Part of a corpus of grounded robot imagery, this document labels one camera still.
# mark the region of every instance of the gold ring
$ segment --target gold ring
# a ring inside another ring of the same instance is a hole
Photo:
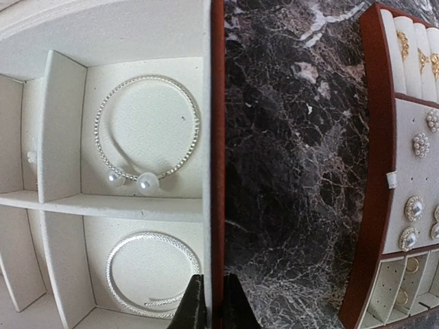
[[[401,56],[403,57],[403,61],[405,61],[405,59],[409,55],[409,48],[410,48],[409,47],[409,40],[407,39],[407,36],[405,35],[405,33],[400,31],[400,30],[396,31],[396,36],[401,41],[401,46],[403,48],[401,50]]]
[[[424,73],[425,65],[430,63],[430,58],[426,56],[422,50],[418,48],[419,62],[420,62],[420,74]]]
[[[434,79],[437,81],[439,78],[439,54],[433,53],[431,56],[431,70],[434,74]]]
[[[408,258],[405,271],[410,274],[415,274],[418,270],[419,270],[419,260],[416,257]]]
[[[403,289],[399,289],[395,304],[398,306],[404,306],[408,302],[409,302],[409,295]]]

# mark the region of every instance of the pearl bracelet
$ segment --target pearl bracelet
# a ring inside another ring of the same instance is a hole
[[[176,166],[174,166],[168,171],[160,173],[159,175],[156,175],[151,172],[146,172],[146,173],[142,173],[140,176],[137,176],[131,173],[126,173],[122,169],[116,167],[111,161],[109,161],[109,159],[104,153],[104,150],[102,149],[101,141],[99,138],[99,124],[101,122],[102,112],[107,106],[107,103],[110,100],[110,98],[114,96],[115,93],[117,93],[125,86],[145,80],[164,82],[166,84],[173,86],[176,90],[178,90],[183,95],[183,97],[186,99],[186,101],[188,102],[191,108],[191,112],[193,115],[194,133],[193,133],[191,144],[185,156],[183,156],[183,158],[180,161],[178,161]],[[95,145],[99,152],[99,155],[101,159],[104,161],[104,163],[106,164],[106,166],[110,169],[110,171],[107,174],[107,180],[109,185],[111,185],[112,187],[120,187],[123,184],[125,184],[126,179],[129,179],[132,180],[133,182],[137,182],[137,189],[141,194],[150,196],[155,194],[155,192],[157,192],[158,188],[160,187],[159,180],[162,180],[163,178],[177,172],[177,170],[179,170],[186,163],[186,161],[188,161],[193,150],[195,149],[195,146],[197,145],[198,142],[198,137],[200,135],[199,109],[192,94],[180,82],[177,82],[176,80],[173,80],[170,77],[164,77],[162,75],[140,75],[138,77],[133,77],[132,79],[122,82],[120,85],[116,86],[112,91],[110,91],[110,93],[104,98],[96,114],[94,135],[95,135]]]
[[[163,234],[163,233],[157,233],[157,232],[140,232],[133,234],[132,236],[129,236],[128,238],[125,238],[118,242],[113,249],[111,250],[110,254],[108,255],[107,261],[106,261],[106,281],[108,288],[110,289],[110,292],[112,296],[123,306],[125,306],[128,310],[130,310],[133,313],[136,313],[137,315],[143,316],[143,317],[155,317],[158,319],[172,319],[174,317],[175,313],[164,313],[160,314],[157,312],[152,312],[151,310],[148,310],[151,306],[162,306],[162,305],[169,305],[176,302],[181,301],[183,298],[183,295],[185,292],[182,292],[180,295],[177,295],[176,297],[171,297],[165,300],[154,300],[153,302],[146,302],[143,304],[143,306],[137,305],[133,302],[131,302],[126,296],[123,295],[123,293],[117,288],[117,285],[115,284],[115,279],[112,276],[112,263],[113,259],[116,256],[117,252],[121,248],[123,248],[125,245],[138,241],[138,240],[157,240],[157,241],[163,241],[166,243],[169,243],[170,245],[173,245],[177,249],[179,249],[190,261],[191,267],[192,267],[192,275],[200,274],[200,262],[197,258],[197,256],[192,252],[192,250],[185,245],[183,242],[175,239],[174,237]]]

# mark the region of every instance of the beaded silver bangle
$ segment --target beaded silver bangle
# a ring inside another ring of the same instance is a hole
[[[193,115],[194,130],[193,130],[193,138],[191,144],[185,156],[183,156],[183,158],[180,161],[178,161],[178,163],[173,168],[163,173],[160,173],[159,175],[155,175],[154,173],[147,172],[141,174],[140,176],[137,176],[131,173],[126,173],[122,169],[116,167],[107,158],[107,156],[104,153],[104,150],[102,149],[101,141],[99,138],[99,125],[101,122],[102,112],[106,108],[108,101],[111,99],[112,96],[114,96],[115,93],[120,91],[125,86],[145,80],[155,80],[155,81],[164,82],[166,84],[169,84],[170,86],[173,86],[177,91],[179,91],[183,95],[183,97],[186,99],[187,103],[191,108],[191,112]],[[132,79],[122,82],[121,84],[116,86],[112,91],[110,91],[110,93],[104,98],[96,114],[94,135],[95,135],[95,145],[97,151],[99,152],[99,155],[101,159],[104,161],[104,163],[106,164],[106,166],[110,169],[107,175],[107,180],[109,185],[111,185],[112,187],[119,187],[125,183],[126,179],[128,179],[128,180],[132,180],[133,182],[137,182],[137,188],[139,192],[142,193],[143,195],[153,195],[155,194],[155,192],[157,192],[160,186],[159,180],[162,180],[163,178],[177,172],[177,170],[179,170],[186,163],[186,161],[188,161],[189,157],[193,153],[193,150],[195,149],[195,146],[197,145],[198,142],[198,137],[200,135],[199,108],[192,94],[180,82],[177,82],[176,80],[171,79],[170,77],[164,77],[162,75],[140,75],[138,77],[133,77]]]
[[[123,248],[128,243],[138,240],[163,241],[178,248],[189,259],[192,267],[192,275],[200,274],[200,262],[197,256],[192,252],[192,250],[183,242],[175,239],[170,235],[157,233],[157,232],[140,232],[133,234],[132,236],[129,236],[128,238],[125,238],[120,242],[118,242],[118,244],[116,244],[111,250],[111,252],[109,253],[106,261],[105,273],[106,273],[107,285],[108,288],[110,289],[112,296],[121,305],[125,306],[128,310],[130,310],[133,313],[136,313],[137,315],[141,315],[143,317],[155,317],[158,319],[171,319],[172,317],[174,317],[175,313],[173,312],[170,313],[169,311],[166,311],[166,313],[160,314],[157,313],[156,311],[153,312],[151,310],[148,310],[148,307],[177,303],[181,301],[185,292],[182,292],[180,295],[177,295],[176,297],[168,298],[165,300],[154,300],[153,302],[146,302],[144,303],[143,306],[140,306],[131,302],[127,297],[125,297],[123,293],[117,288],[117,285],[115,284],[115,280],[112,276],[112,262],[115,255],[117,254],[117,252],[119,252],[121,248]]]

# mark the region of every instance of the dark marble countertop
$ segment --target dark marble countertop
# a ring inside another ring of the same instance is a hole
[[[439,26],[439,3],[382,1]],[[372,1],[226,0],[226,268],[264,328],[343,328],[368,159]],[[404,326],[439,329],[439,311]]]

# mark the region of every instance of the brown wooden tray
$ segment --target brown wooden tray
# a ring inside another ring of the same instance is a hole
[[[363,220],[351,278],[339,313],[340,320],[346,329],[359,327],[361,316],[363,312],[366,312],[381,259],[396,258],[438,248],[438,245],[432,245],[413,249],[408,253],[383,254],[393,197],[393,190],[388,188],[385,177],[386,173],[395,171],[396,166],[396,99],[404,99],[433,108],[439,108],[439,105],[395,93],[381,9],[389,10],[394,17],[407,16],[415,23],[433,27],[419,18],[380,3],[371,5],[359,18],[368,83],[369,157]]]

